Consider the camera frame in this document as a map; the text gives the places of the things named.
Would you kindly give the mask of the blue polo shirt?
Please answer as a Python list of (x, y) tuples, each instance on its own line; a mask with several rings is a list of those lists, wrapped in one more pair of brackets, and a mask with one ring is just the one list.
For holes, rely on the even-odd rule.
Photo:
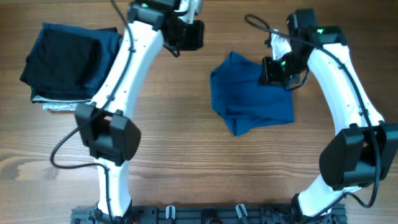
[(211, 107), (234, 136), (294, 122), (293, 98), (279, 86), (258, 84), (262, 65), (236, 52), (210, 73)]

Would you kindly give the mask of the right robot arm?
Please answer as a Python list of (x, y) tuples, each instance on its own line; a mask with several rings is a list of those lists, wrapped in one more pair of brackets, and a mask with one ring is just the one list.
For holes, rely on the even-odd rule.
[(259, 84), (293, 91), (304, 84), (301, 73), (312, 73), (328, 103), (335, 137), (320, 154), (319, 176), (293, 197), (288, 212), (290, 223), (314, 223), (360, 189), (377, 192), (397, 152), (397, 126), (370, 102), (339, 27), (318, 25), (312, 9), (291, 13), (287, 27), (287, 34), (273, 30), (266, 41), (272, 56), (262, 60)]

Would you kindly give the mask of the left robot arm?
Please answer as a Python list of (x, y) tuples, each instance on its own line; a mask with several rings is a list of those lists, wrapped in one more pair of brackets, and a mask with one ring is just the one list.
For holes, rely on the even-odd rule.
[(98, 166), (99, 201), (76, 208), (72, 223), (134, 223), (129, 194), (129, 161), (141, 140), (132, 122), (147, 72), (162, 48), (175, 57), (203, 46), (204, 23), (196, 20), (201, 0), (134, 1), (125, 19), (119, 52), (99, 91), (80, 104), (75, 118), (82, 142)]

